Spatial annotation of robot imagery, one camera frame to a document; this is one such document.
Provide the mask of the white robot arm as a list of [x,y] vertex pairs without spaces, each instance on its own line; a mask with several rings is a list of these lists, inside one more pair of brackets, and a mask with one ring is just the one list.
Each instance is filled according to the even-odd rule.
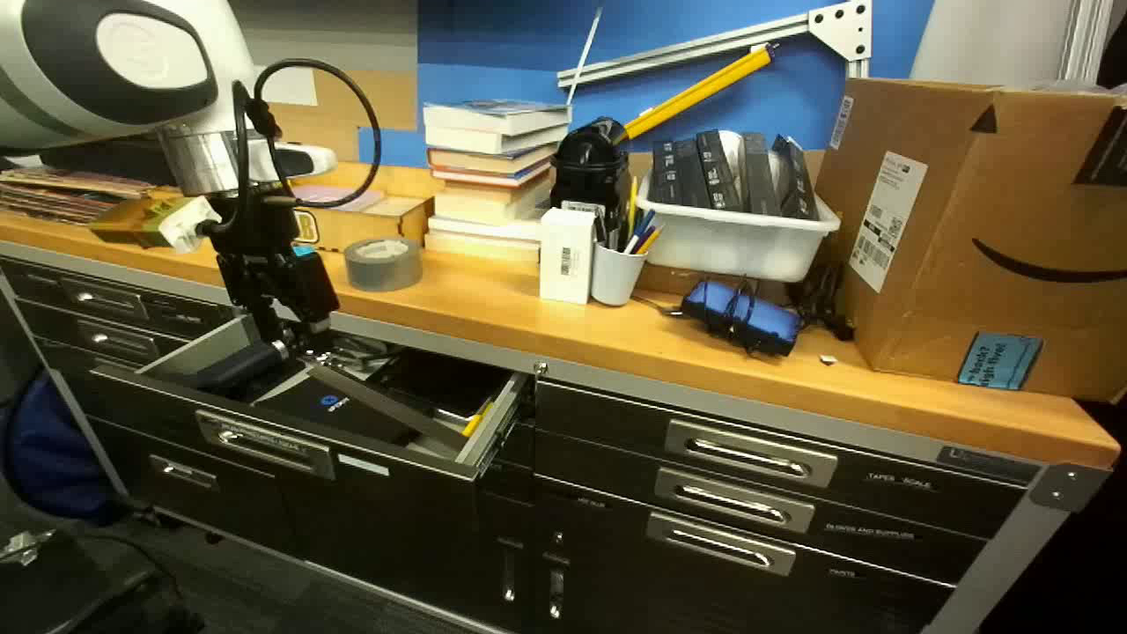
[[0,0],[0,151],[156,133],[177,187],[216,215],[227,301],[264,342],[325,353],[336,298],[297,244],[297,199],[254,126],[254,58],[227,0]]

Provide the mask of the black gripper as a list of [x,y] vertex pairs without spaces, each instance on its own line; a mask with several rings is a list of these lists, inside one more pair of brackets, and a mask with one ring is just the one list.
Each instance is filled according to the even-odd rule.
[[257,335],[288,361],[275,307],[298,316],[304,348],[329,348],[334,287],[312,248],[298,248],[297,201],[288,193],[216,199],[220,224],[211,231],[226,294],[243,307]]

